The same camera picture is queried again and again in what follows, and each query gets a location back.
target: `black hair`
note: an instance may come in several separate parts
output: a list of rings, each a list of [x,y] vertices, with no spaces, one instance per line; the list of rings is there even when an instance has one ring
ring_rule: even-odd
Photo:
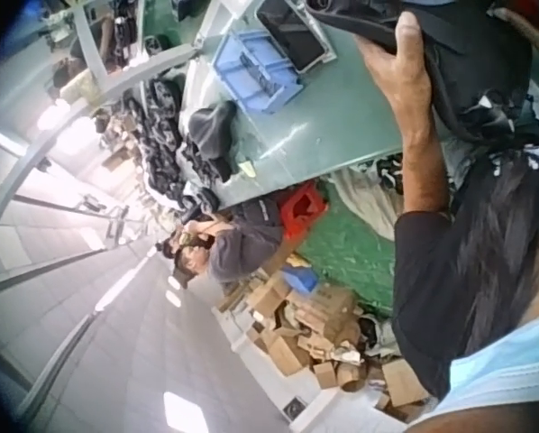
[[[157,242],[155,244],[155,249],[158,250],[159,253],[162,253],[166,259],[174,260],[175,254],[173,253],[173,249],[169,244],[169,238],[165,241]]]
[[[494,152],[504,169],[486,185],[472,173],[491,173]],[[492,149],[470,169],[467,190],[480,196],[465,198],[456,215],[457,274],[474,297],[466,355],[514,330],[539,291],[539,209],[527,181],[531,173],[528,156],[508,148]]]
[[[196,276],[196,273],[191,271],[187,267],[187,258],[185,255],[183,255],[183,249],[185,246],[201,246],[205,248],[206,250],[211,249],[212,245],[214,244],[215,237],[208,235],[207,239],[202,239],[198,236],[194,237],[189,244],[183,245],[175,252],[175,257],[173,259],[173,262],[176,265],[176,268],[180,269],[183,273],[187,275],[193,275]]]
[[[64,88],[71,81],[69,75],[69,64],[67,62],[60,64],[53,72],[53,86],[58,89]]]
[[[98,134],[103,134],[105,131],[107,131],[107,126],[111,121],[111,116],[106,115],[105,113],[100,113],[99,115],[96,115],[94,119],[96,132]]]

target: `blue tray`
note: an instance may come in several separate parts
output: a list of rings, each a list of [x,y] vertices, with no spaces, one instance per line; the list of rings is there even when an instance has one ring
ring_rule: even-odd
[[[263,30],[230,32],[214,56],[215,73],[245,112],[273,114],[304,86]]]

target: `fingers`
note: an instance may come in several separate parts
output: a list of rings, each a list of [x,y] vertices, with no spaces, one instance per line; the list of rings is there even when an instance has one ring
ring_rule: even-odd
[[[396,26],[397,68],[405,77],[415,77],[424,70],[422,29],[411,12],[399,16]]]
[[[389,67],[393,56],[388,54],[383,48],[360,36],[355,36],[356,45],[361,52],[366,67],[372,74],[384,74],[384,70]]]

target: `person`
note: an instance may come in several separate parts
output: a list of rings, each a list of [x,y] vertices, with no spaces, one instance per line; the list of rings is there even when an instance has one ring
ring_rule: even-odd
[[[262,266],[279,248],[283,225],[276,201],[265,196],[232,208],[231,222],[212,216],[212,221],[189,221],[186,234],[198,242],[184,244],[181,235],[163,243],[166,257],[177,268],[193,275],[207,273],[221,283],[237,281]]]
[[[407,431],[539,432],[539,134],[468,155],[451,208],[413,14],[396,38],[396,55],[356,42],[403,143],[393,329],[440,401]]]
[[[108,14],[92,23],[89,26],[89,29],[91,30],[93,39],[99,49],[99,55],[107,70],[115,70],[113,61],[113,53],[116,45],[114,37],[114,18],[112,15]],[[69,57],[56,64],[53,73],[53,86],[56,89],[61,90],[86,68],[87,63],[81,48],[81,43],[79,42],[79,38],[76,38],[69,49]]]

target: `blue face mask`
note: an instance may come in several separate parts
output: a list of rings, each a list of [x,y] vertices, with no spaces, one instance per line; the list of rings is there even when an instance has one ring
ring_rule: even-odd
[[[419,420],[448,412],[539,401],[539,318],[450,368],[451,390]]]

